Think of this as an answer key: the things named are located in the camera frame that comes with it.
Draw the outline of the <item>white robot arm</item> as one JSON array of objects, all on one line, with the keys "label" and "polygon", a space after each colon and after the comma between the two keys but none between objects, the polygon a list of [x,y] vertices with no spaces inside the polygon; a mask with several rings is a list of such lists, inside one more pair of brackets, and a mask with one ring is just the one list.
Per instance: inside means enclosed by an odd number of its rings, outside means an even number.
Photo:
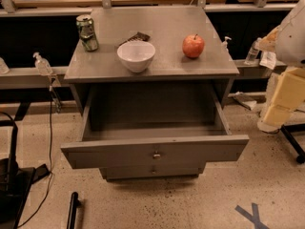
[{"label": "white robot arm", "polygon": [[259,42],[259,48],[274,52],[287,66],[283,73],[271,75],[257,122],[260,131],[273,133],[305,101],[305,0],[298,1],[280,25]]}]

